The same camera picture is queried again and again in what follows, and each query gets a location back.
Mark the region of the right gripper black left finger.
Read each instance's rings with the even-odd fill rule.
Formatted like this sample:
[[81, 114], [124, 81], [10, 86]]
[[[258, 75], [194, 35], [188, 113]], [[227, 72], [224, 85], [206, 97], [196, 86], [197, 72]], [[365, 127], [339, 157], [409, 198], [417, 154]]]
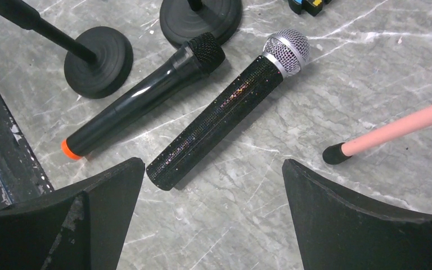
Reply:
[[144, 173], [132, 157], [0, 209], [0, 269], [116, 269]]

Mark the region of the black round-base mic stand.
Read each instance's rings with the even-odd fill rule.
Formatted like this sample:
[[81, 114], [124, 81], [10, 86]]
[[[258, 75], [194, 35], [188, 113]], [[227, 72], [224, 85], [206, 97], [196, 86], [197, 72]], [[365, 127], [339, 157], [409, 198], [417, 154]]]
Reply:
[[73, 39], [24, 1], [0, 1], [0, 16], [66, 49], [65, 79], [74, 92], [85, 98], [107, 97], [129, 77], [133, 48], [129, 39], [114, 28], [97, 26]]
[[164, 0], [159, 15], [161, 31], [173, 47], [206, 32], [222, 45], [235, 34], [241, 19], [240, 0]]

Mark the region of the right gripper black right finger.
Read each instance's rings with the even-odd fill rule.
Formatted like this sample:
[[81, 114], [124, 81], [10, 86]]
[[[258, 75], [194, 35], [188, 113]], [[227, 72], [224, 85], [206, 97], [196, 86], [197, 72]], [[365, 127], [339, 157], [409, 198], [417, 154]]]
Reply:
[[282, 174], [305, 269], [432, 269], [432, 214], [372, 199], [293, 159]]

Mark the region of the black microphone orange end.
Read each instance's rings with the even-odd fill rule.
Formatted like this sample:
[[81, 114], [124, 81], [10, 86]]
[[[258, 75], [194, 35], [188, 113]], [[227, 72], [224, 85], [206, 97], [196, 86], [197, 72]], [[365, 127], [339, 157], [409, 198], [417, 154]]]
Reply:
[[168, 61], [64, 139], [63, 153], [74, 160], [88, 155], [173, 94], [207, 78], [225, 58], [210, 32], [183, 42]]

